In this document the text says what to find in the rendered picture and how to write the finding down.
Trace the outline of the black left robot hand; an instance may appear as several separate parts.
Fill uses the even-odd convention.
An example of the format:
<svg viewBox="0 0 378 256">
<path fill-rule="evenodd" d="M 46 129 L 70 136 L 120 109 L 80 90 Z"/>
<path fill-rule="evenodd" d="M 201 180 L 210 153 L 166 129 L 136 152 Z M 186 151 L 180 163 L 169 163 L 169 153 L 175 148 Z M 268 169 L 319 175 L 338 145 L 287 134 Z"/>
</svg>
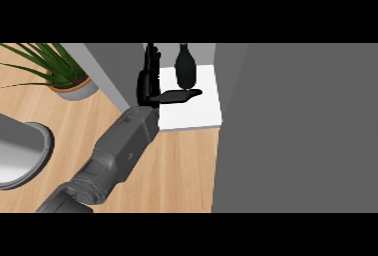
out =
<svg viewBox="0 0 378 256">
<path fill-rule="evenodd" d="M 189 90 L 179 87 L 179 90 L 161 91 L 160 59 L 161 52 L 158 47 L 149 43 L 145 50 L 144 69 L 138 77 L 136 96 L 138 104 L 141 106 L 149 106 L 154 109 L 158 109 L 161 104 L 186 103 L 194 97 L 203 94 L 203 90 L 195 89 L 195 86 Z"/>
</svg>

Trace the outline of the dark wine bottle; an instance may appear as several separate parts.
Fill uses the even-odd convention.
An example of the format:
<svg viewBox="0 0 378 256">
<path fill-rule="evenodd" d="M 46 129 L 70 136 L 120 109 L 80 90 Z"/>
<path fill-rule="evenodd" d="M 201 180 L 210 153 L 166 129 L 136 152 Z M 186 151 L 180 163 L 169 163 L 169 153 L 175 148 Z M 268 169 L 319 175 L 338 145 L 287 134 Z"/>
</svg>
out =
<svg viewBox="0 0 378 256">
<path fill-rule="evenodd" d="M 183 43 L 179 47 L 179 55 L 175 64 L 178 85 L 182 89 L 189 90 L 197 84 L 197 63 L 189 52 L 188 44 Z"/>
</svg>

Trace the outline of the green potted plant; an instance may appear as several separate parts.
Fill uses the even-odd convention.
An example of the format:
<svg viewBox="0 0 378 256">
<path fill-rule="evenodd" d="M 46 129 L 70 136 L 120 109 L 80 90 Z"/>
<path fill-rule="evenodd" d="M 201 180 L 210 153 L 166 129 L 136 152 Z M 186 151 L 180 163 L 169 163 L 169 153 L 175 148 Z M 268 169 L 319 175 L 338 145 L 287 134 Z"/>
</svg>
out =
<svg viewBox="0 0 378 256">
<path fill-rule="evenodd" d="M 0 43 L 0 47 L 45 69 L 45 71 L 37 71 L 33 68 L 0 62 L 2 66 L 22 70 L 45 79 L 43 82 L 14 84 L 14 87 L 48 87 L 68 101 L 84 100 L 98 92 L 99 87 L 90 75 L 61 43 L 18 43 L 18 47 Z"/>
</svg>

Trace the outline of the large flat dark grey door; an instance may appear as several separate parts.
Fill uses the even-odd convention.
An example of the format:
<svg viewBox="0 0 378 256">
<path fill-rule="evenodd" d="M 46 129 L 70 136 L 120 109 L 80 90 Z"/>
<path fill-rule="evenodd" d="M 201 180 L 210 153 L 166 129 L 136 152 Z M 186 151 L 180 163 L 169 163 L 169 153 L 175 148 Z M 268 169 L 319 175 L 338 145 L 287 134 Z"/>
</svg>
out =
<svg viewBox="0 0 378 256">
<path fill-rule="evenodd" d="M 213 209 L 378 212 L 378 44 L 250 46 Z"/>
</svg>

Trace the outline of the grey round sink basin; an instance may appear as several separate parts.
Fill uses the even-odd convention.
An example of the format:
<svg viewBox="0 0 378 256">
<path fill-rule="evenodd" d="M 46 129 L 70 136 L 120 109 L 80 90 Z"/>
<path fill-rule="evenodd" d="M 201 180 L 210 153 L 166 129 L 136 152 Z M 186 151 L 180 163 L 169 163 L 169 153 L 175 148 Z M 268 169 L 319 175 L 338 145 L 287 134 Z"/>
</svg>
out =
<svg viewBox="0 0 378 256">
<path fill-rule="evenodd" d="M 21 122 L 0 114 L 0 190 L 27 184 L 51 160 L 53 132 L 39 122 Z"/>
</svg>

